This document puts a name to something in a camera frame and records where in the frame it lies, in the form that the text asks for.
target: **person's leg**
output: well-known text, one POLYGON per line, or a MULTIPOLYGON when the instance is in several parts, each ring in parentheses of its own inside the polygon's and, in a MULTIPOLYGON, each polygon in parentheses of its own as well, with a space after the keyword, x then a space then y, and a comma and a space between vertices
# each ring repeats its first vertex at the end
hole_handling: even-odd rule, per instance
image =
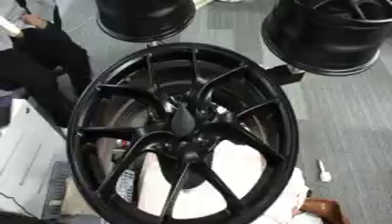
POLYGON ((52 71, 14 49, 0 51, 0 67, 1 81, 24 87, 59 126, 67 126, 73 104, 59 91, 52 71))
POLYGON ((53 24, 43 29, 24 30, 28 52, 40 64, 60 65, 68 73, 75 93, 80 96, 90 83, 91 68, 86 50, 53 24))

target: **wheel lug nut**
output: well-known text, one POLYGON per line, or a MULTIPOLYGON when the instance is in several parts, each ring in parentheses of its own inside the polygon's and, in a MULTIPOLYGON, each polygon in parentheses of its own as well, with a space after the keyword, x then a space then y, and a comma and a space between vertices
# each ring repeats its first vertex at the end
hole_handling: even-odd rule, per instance
POLYGON ((200 146, 206 146, 208 144, 208 138, 203 135, 196 136, 195 142, 200 146))

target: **bag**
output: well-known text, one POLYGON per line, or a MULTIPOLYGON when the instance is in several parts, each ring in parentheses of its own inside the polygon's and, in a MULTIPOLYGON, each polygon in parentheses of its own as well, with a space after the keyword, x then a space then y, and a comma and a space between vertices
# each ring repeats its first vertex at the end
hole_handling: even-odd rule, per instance
POLYGON ((301 210, 318 215, 325 224, 350 224, 336 200, 307 198, 301 210))

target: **person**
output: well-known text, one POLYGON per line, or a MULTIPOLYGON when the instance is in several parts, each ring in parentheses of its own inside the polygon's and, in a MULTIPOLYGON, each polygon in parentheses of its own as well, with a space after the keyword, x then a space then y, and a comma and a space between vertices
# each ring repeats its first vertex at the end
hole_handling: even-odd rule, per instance
POLYGON ((57 25, 31 14, 19 0, 1 0, 0 15, 22 29, 16 37, 0 30, 0 82, 24 87, 59 126, 66 127, 74 104, 59 91, 54 69, 63 68, 80 96, 90 83, 86 50, 57 25))

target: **gray floor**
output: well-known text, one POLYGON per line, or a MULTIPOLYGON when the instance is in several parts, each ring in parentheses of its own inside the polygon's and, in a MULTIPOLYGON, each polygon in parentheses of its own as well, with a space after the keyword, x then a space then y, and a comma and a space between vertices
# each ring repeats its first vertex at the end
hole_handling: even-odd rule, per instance
MULTIPOLYGON (((96 74, 144 48, 114 40, 97 27, 93 0, 59 0, 65 29, 91 56, 96 74)), ((266 67, 279 63, 259 38, 272 0, 213 3, 171 41, 206 42, 234 49, 266 67)), ((297 113, 298 166, 315 195, 341 202, 355 224, 392 223, 392 39, 369 71, 346 78, 307 74, 285 87, 297 113), (322 158, 333 181, 318 181, 322 158)))

